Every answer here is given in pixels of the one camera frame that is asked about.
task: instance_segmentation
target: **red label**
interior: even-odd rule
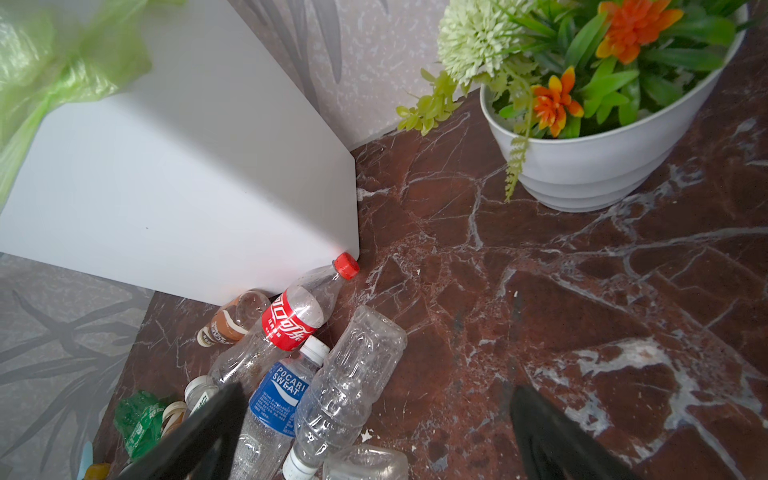
[[[286,352],[293,351],[317,330],[296,316],[288,305],[285,292],[281,293],[261,316],[261,326],[264,328],[264,336]]]

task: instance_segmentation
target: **white panel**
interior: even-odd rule
[[[216,304],[356,257],[352,156],[226,0],[144,20],[153,71],[45,118],[0,251]]]

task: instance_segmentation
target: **artificial flower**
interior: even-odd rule
[[[509,19],[529,8],[525,0],[451,0],[440,21],[437,55],[445,70],[466,85],[478,73],[492,77],[502,66],[505,50],[519,41],[523,28]]]
[[[552,75],[549,78],[549,88],[535,85],[533,87],[534,100],[533,110],[536,112],[539,130],[549,127],[552,137],[557,138],[565,127],[567,115],[565,110],[574,117],[583,117],[583,107],[571,97],[571,90],[576,83],[576,74],[574,68],[570,67],[565,71],[562,78]]]
[[[621,6],[602,2],[600,13],[607,12],[611,27],[597,51],[598,58],[617,57],[628,65],[640,54],[640,47],[655,42],[659,34],[683,17],[679,8],[665,10],[671,0],[624,0]]]

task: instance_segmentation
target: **pot rim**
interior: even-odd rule
[[[738,10],[735,12],[736,19],[740,20],[742,22],[746,22],[746,20],[749,18],[749,10],[746,6],[746,3],[744,5],[741,5]],[[625,125],[623,127],[615,128],[613,130],[604,131],[599,134],[594,135],[588,135],[586,137],[577,137],[577,138],[563,138],[561,140],[557,140],[554,138],[529,138],[528,141],[533,144],[576,144],[583,141],[591,141],[591,140],[599,140],[604,137],[610,137],[611,135],[617,134],[619,132],[625,132],[629,131],[632,128],[640,127],[642,124],[646,124],[648,122],[651,122],[652,120],[657,119],[661,115],[667,113],[668,111],[672,110],[673,108],[676,108],[683,104],[685,101],[687,101],[689,98],[693,97],[698,91],[700,91],[702,88],[706,87],[709,83],[715,81],[722,73],[723,69],[728,66],[731,60],[733,60],[733,56],[736,54],[736,52],[739,50],[739,47],[741,46],[742,41],[744,40],[744,35],[746,34],[746,30],[742,30],[737,33],[736,38],[733,40],[733,43],[728,48],[728,52],[726,53],[725,62],[723,63],[722,68],[718,68],[717,70],[712,70],[709,75],[707,75],[702,81],[699,82],[698,85],[693,87],[688,93],[683,95],[681,98],[679,98],[677,101],[675,101],[673,104],[668,105],[658,112],[648,115],[646,118],[643,118],[642,120],[636,121],[633,124]],[[492,124],[496,128],[498,128],[501,131],[504,131],[505,133],[509,134],[512,137],[517,137],[518,135],[514,132],[511,132],[507,130],[506,128],[502,127],[494,118],[494,114],[492,114],[488,107],[485,105],[486,100],[486,92],[488,91],[488,86],[485,84],[480,85],[480,108],[482,109],[482,113],[485,116],[485,120],[488,121],[489,124]]]

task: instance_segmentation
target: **blue label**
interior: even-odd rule
[[[293,417],[307,386],[308,383],[281,362],[275,363],[250,397],[250,411],[271,429],[283,435],[296,436]]]

